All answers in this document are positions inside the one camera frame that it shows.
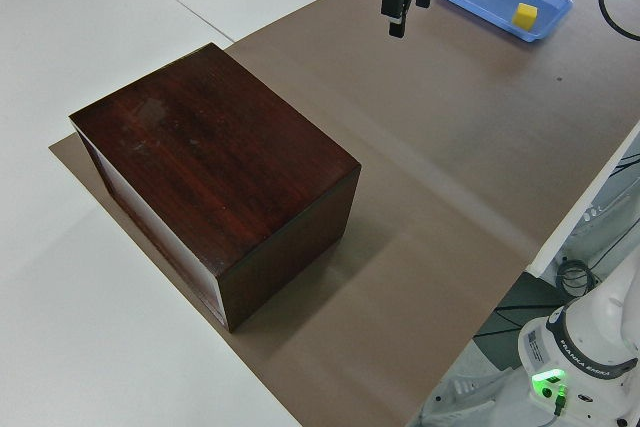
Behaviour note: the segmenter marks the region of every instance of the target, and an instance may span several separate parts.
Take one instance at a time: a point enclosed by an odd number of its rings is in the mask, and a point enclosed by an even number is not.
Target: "dark brown wooden box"
[[[229,330],[344,232],[360,164],[212,44],[71,121],[111,195]]]

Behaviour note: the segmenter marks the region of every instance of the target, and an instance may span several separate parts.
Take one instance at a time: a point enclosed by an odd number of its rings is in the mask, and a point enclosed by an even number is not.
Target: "box top surface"
[[[359,167],[213,44],[71,120],[215,275]]]

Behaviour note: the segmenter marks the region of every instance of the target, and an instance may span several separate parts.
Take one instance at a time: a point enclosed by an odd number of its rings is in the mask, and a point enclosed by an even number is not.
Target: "yellow block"
[[[518,4],[516,13],[513,14],[511,23],[517,25],[521,29],[531,30],[536,18],[538,17],[538,8],[529,4]]]

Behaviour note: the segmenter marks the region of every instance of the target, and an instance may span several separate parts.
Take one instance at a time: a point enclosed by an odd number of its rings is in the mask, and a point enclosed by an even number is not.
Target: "wooden box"
[[[212,44],[71,121],[111,195],[229,330],[344,232],[360,164]]]

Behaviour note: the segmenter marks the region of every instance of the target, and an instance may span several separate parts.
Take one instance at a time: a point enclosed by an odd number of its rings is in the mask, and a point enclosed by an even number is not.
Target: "white tabletop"
[[[3,425],[299,425],[48,146],[90,102],[313,1],[0,0]]]

